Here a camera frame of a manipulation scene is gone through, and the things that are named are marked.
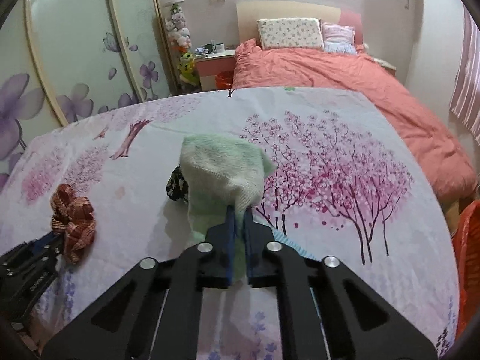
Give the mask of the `red brown plaid cloth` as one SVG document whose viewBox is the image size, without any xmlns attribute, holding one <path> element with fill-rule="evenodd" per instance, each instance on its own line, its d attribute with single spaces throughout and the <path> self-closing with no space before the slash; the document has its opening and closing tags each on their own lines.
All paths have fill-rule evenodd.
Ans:
<svg viewBox="0 0 480 360">
<path fill-rule="evenodd" d="M 62 255 L 70 264 L 78 264 L 94 243 L 96 220 L 88 197 L 77 196 L 69 184 L 60 184 L 50 199 L 53 210 L 51 229 L 63 237 Z"/>
</svg>

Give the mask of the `blue tissue packet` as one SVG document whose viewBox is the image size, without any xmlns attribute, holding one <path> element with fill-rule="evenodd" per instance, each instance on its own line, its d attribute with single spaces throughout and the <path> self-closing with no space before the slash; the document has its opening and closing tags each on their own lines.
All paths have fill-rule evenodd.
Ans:
<svg viewBox="0 0 480 360">
<path fill-rule="evenodd" d="M 290 248 L 294 249 L 300 256 L 304 258 L 309 258 L 317 261 L 317 258 L 314 254 L 308 252 L 299 244 L 295 243 L 291 240 L 288 236 L 286 236 L 283 232 L 280 232 L 276 229 L 272 229 L 272 235 L 276 242 L 280 242 L 281 244 L 287 245 Z"/>
</svg>

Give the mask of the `light green towel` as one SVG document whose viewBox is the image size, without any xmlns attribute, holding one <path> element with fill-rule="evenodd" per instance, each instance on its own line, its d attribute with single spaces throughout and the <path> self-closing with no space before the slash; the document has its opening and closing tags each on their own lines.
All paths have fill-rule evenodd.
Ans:
<svg viewBox="0 0 480 360">
<path fill-rule="evenodd" d="M 277 168 L 261 147 L 215 134 L 186 136 L 179 165 L 188 184 L 190 245 L 202 242 L 208 228 L 222 224 L 229 206 L 241 228 L 247 208 L 260 203 L 264 181 Z"/>
</svg>

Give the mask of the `orange plastic trash basket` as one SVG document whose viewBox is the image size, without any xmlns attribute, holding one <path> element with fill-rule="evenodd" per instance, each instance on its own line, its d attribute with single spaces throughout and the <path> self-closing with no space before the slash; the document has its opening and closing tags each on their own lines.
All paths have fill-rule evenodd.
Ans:
<svg viewBox="0 0 480 360">
<path fill-rule="evenodd" d="M 459 276 L 460 306 L 456 336 L 462 334 L 479 308 L 480 206 L 469 204 L 460 214 L 452 244 Z"/>
</svg>

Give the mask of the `small black floral scrunchie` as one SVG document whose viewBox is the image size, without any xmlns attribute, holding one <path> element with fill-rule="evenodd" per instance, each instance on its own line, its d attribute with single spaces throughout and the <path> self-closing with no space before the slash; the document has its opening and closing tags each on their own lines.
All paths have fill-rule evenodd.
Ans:
<svg viewBox="0 0 480 360">
<path fill-rule="evenodd" d="M 188 184 L 179 166 L 177 166 L 171 173 L 166 185 L 166 193 L 174 202 L 188 203 Z"/>
</svg>

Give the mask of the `floral sliding wardrobe door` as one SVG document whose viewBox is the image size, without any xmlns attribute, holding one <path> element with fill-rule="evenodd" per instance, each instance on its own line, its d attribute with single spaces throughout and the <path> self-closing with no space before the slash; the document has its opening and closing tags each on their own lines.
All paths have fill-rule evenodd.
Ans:
<svg viewBox="0 0 480 360">
<path fill-rule="evenodd" d="M 173 94 L 156 0 L 1 0 L 1 181 L 31 141 Z"/>
</svg>

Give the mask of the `yellow green plush toy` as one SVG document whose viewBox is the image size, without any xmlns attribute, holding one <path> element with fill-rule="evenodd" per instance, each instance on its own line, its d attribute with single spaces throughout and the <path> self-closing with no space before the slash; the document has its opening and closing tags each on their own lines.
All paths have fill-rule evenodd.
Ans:
<svg viewBox="0 0 480 360">
<path fill-rule="evenodd" d="M 183 53 L 180 56 L 177 69 L 180 73 L 179 78 L 181 83 L 188 84 L 193 87 L 200 86 L 199 75 L 195 67 L 195 58 L 191 52 Z"/>
</svg>

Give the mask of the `pink white nightstand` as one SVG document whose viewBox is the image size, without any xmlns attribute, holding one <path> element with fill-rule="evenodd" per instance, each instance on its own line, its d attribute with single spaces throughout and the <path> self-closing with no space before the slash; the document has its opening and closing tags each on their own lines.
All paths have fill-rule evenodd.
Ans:
<svg viewBox="0 0 480 360">
<path fill-rule="evenodd" d="M 202 91 L 216 90 L 216 76 L 222 72 L 233 72 L 235 50 L 213 53 L 195 60 Z"/>
</svg>

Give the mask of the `pink striped curtain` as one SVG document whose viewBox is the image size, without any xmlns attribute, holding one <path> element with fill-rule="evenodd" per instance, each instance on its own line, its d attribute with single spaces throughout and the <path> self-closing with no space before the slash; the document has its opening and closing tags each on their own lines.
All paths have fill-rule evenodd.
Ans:
<svg viewBox="0 0 480 360">
<path fill-rule="evenodd" d="M 479 144 L 480 137 L 480 38 L 479 27 L 464 7 L 464 38 L 460 67 L 450 101 L 450 112 L 472 134 Z"/>
</svg>

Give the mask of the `stuffed toy column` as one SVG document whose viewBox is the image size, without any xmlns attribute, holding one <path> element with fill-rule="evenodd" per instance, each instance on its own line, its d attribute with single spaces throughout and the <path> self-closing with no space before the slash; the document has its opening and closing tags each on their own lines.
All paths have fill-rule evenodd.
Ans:
<svg viewBox="0 0 480 360">
<path fill-rule="evenodd" d="M 164 20 L 168 41 L 174 50 L 181 54 L 191 49 L 191 33 L 187 27 L 185 13 L 182 9 L 183 0 L 172 2 L 168 17 Z"/>
</svg>

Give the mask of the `far side nightstand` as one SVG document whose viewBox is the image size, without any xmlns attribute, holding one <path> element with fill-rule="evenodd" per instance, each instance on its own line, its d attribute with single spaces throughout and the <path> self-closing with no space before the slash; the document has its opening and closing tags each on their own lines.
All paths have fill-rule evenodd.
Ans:
<svg viewBox="0 0 480 360">
<path fill-rule="evenodd" d="M 393 77 L 396 76 L 397 68 L 394 65 L 380 58 L 374 58 L 373 60 L 379 66 L 384 68 L 390 75 L 392 75 Z"/>
</svg>

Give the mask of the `salmon pink bed duvet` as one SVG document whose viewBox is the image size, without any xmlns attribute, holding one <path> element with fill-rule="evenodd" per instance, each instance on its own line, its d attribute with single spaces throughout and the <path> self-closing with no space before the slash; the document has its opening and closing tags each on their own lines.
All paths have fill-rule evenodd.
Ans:
<svg viewBox="0 0 480 360">
<path fill-rule="evenodd" d="M 284 86 L 345 89 L 362 93 L 383 113 L 421 166 L 443 205 L 473 195 L 473 165 L 454 135 L 385 68 L 366 55 L 318 49 L 264 50 L 256 40 L 235 50 L 236 89 Z"/>
</svg>

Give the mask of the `white mug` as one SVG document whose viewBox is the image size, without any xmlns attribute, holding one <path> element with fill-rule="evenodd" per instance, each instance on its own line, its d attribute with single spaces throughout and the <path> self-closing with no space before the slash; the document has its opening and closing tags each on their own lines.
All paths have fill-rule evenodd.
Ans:
<svg viewBox="0 0 480 360">
<path fill-rule="evenodd" d="M 212 51 L 214 54 L 222 54 L 225 51 L 224 42 L 218 42 L 212 45 Z"/>
</svg>

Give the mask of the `pink striped pillow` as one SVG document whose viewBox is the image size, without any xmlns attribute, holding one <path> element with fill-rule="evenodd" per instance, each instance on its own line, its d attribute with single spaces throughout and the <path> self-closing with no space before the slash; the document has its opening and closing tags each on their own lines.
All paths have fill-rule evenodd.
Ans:
<svg viewBox="0 0 480 360">
<path fill-rule="evenodd" d="M 321 30 L 325 52 L 357 55 L 354 27 L 322 21 Z"/>
</svg>

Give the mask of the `white floral pillow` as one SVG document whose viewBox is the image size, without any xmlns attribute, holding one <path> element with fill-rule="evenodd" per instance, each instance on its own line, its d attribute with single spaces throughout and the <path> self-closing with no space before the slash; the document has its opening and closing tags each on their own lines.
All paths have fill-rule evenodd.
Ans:
<svg viewBox="0 0 480 360">
<path fill-rule="evenodd" d="M 316 18 L 258 19 L 257 28 L 264 50 L 324 49 L 320 21 Z"/>
</svg>

